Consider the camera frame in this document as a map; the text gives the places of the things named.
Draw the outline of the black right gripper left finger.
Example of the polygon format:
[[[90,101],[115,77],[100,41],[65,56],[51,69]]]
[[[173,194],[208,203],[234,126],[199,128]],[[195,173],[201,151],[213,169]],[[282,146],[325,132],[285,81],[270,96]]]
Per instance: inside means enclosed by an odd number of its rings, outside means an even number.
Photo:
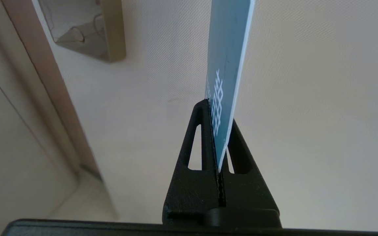
[[[197,127],[201,128],[201,170],[189,168]],[[218,167],[208,100],[195,104],[162,208],[164,225],[202,225],[220,206]]]

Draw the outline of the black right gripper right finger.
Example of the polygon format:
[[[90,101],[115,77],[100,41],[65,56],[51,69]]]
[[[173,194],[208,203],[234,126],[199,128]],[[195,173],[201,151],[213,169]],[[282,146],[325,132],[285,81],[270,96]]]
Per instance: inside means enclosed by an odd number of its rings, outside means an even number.
[[[219,207],[206,212],[205,224],[282,227],[279,208],[236,121],[233,121],[219,173]]]

